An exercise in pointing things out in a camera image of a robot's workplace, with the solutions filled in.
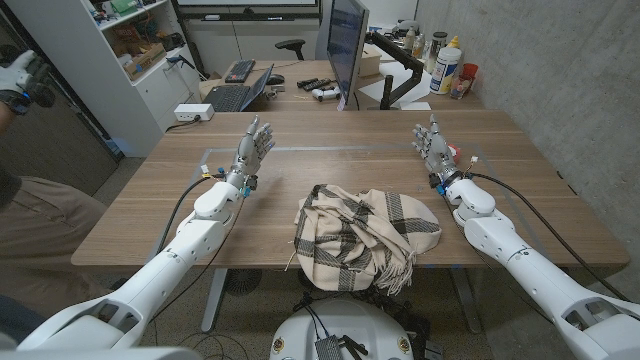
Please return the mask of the person's white gloved hand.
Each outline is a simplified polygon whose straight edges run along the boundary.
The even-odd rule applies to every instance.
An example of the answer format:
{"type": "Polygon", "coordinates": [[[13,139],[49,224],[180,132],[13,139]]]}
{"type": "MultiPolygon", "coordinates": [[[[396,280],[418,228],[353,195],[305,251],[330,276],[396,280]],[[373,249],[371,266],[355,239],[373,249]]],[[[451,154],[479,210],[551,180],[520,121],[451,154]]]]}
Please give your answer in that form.
{"type": "Polygon", "coordinates": [[[55,95],[49,88],[50,70],[51,66],[33,50],[23,52],[1,68],[1,102],[16,115],[26,114],[33,103],[52,107],[55,95]]]}

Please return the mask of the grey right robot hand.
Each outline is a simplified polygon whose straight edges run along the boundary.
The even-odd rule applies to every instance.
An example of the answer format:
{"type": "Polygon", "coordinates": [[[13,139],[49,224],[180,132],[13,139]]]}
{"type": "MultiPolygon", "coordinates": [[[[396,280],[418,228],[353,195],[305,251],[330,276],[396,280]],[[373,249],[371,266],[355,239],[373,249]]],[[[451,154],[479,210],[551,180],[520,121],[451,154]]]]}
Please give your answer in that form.
{"type": "Polygon", "coordinates": [[[444,136],[440,132],[439,124],[434,114],[430,115],[430,125],[425,127],[416,124],[412,130],[416,149],[429,172],[431,188],[441,186],[447,189],[453,182],[462,178],[462,172],[454,161],[454,155],[444,136]]]}

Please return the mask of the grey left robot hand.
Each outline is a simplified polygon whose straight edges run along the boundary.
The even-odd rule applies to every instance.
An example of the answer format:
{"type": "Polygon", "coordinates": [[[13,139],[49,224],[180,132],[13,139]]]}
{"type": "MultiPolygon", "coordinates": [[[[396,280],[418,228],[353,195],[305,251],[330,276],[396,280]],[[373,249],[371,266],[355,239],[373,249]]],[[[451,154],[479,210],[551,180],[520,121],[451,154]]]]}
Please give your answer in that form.
{"type": "Polygon", "coordinates": [[[260,118],[255,115],[241,138],[226,182],[239,190],[244,188],[251,176],[257,174],[262,160],[274,146],[271,124],[259,125],[260,118]]]}

